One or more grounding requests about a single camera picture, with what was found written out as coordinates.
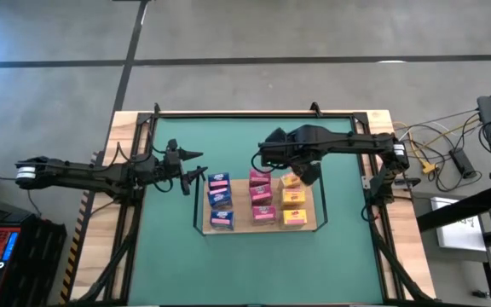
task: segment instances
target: box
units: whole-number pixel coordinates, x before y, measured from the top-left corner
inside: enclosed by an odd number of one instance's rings
[[[208,187],[210,190],[228,188],[230,189],[230,176],[228,173],[208,175]]]
[[[272,204],[272,188],[269,184],[249,188],[249,195],[253,206],[269,206]]]
[[[253,206],[253,223],[264,225],[276,221],[276,207],[274,206]]]
[[[212,210],[210,224],[214,229],[234,230],[234,212]]]
[[[280,188],[297,188],[300,186],[300,178],[295,173],[289,173],[280,178]]]
[[[249,186],[257,187],[264,184],[270,184],[272,177],[270,173],[262,173],[255,169],[249,170]]]
[[[302,228],[308,222],[306,210],[284,210],[282,222],[284,228]]]
[[[282,206],[300,206],[306,202],[306,192],[303,188],[284,188],[281,190]]]
[[[210,202],[211,209],[232,208],[232,195],[228,188],[208,191],[208,201]]]

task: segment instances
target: wooden tray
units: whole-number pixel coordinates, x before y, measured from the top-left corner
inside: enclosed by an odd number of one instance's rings
[[[251,211],[251,201],[249,196],[249,180],[234,179],[230,181],[232,189],[232,202],[234,211],[234,231],[213,229],[210,225],[211,206],[208,201],[208,183],[204,184],[204,210],[202,232],[205,235],[219,234],[250,234],[250,233],[270,233],[270,232],[289,232],[289,231],[312,231],[317,228],[315,219],[314,195],[311,187],[303,186],[306,191],[306,202],[301,206],[289,206],[289,209],[306,210],[307,223],[300,229],[283,229],[281,227],[281,191],[278,189],[280,179],[272,179],[272,204],[276,207],[276,222],[268,225],[254,225],[253,213]]]

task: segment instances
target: white cable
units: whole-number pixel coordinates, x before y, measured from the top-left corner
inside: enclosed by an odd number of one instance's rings
[[[449,128],[447,128],[447,127],[445,127],[445,126],[443,126],[443,125],[441,125],[441,124],[439,124],[437,122],[431,122],[431,123],[432,124],[435,124],[435,125],[438,125],[439,127],[443,128],[446,131],[450,131]],[[455,132],[450,132],[450,134],[453,135],[453,136],[461,136],[461,134],[458,134],[458,133],[455,133]]]
[[[412,128],[414,128],[414,127],[410,127],[410,128],[408,128],[408,130],[406,130],[406,131],[405,131],[405,133],[403,133],[403,134],[402,134],[402,136],[401,136],[401,137],[399,137],[399,142],[400,142],[400,141],[401,141],[403,138],[405,138],[405,136],[407,136],[408,132],[409,132],[409,131],[410,131]]]

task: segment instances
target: yellow box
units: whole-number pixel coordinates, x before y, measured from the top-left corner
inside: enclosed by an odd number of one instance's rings
[[[285,227],[303,227],[308,220],[306,219],[306,210],[284,210],[283,225]]]
[[[300,186],[300,178],[294,173],[289,173],[281,177],[280,185],[282,188],[295,188]]]
[[[306,192],[302,188],[284,188],[281,190],[281,205],[295,206],[306,202]]]

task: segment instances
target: wooden board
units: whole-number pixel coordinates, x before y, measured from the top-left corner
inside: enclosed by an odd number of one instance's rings
[[[312,231],[317,228],[315,218],[314,194],[311,187],[303,185],[306,191],[306,202],[301,206],[289,206],[287,209],[304,209],[306,210],[307,223],[300,229],[283,229],[281,227],[282,208],[281,208],[281,191],[278,187],[280,180],[272,179],[271,188],[273,193],[272,205],[276,207],[276,223],[267,225],[254,225],[253,213],[251,211],[251,201],[249,196],[249,180],[234,179],[230,181],[232,190],[232,202],[234,211],[234,231],[225,231],[213,229],[210,225],[211,206],[208,201],[206,191],[208,183],[204,184],[204,210],[202,212],[202,232],[205,235],[220,234],[251,234],[251,233],[270,233],[270,232],[289,232],[289,231]]]
[[[151,111],[121,111],[116,112],[113,117],[110,136],[107,142],[106,157],[104,159],[104,165],[111,161],[113,154],[115,153],[117,142],[121,142],[124,151],[128,153],[130,151],[130,144],[134,137],[134,127],[136,124],[136,117],[138,113],[149,113]],[[323,110],[323,113],[355,113],[364,112],[367,113],[368,123],[371,133],[392,133],[393,125],[391,123],[391,116],[388,110]],[[161,114],[196,114],[196,113],[292,113],[292,114],[313,114],[314,111],[281,111],[281,110],[264,110],[264,111],[162,111]],[[368,159],[363,159],[364,171],[367,176],[371,176],[371,166]],[[378,167],[381,166],[381,161],[378,161]],[[401,196],[410,196],[408,192],[396,193]],[[96,196],[94,199],[94,208],[106,204],[107,198],[104,196]],[[430,270],[427,265],[427,259],[425,258],[424,246],[422,244],[421,236],[419,233],[418,225],[416,223],[416,217],[414,215],[413,204],[410,200],[398,199],[396,202],[388,206],[388,214],[390,216],[391,232],[393,234],[393,240],[396,246],[397,258],[410,274],[412,279],[418,284],[418,286],[434,298],[435,289],[431,280]],[[96,217],[99,219],[99,223],[93,223],[90,220],[89,227],[86,232],[86,239],[84,241],[84,247],[82,255],[79,259],[78,273],[75,277],[75,281],[72,286],[72,298],[81,297],[95,279],[101,274],[111,254],[113,237],[115,228],[117,226],[118,209],[109,209],[104,214]],[[378,220],[377,225],[381,234],[384,233],[382,225]],[[395,298],[396,292],[393,287],[393,277],[391,274],[391,268],[387,261],[383,260],[384,276],[388,288],[389,298]],[[117,280],[121,278],[121,274],[118,274]],[[115,289],[116,293],[113,295],[116,297],[118,294],[118,288]]]

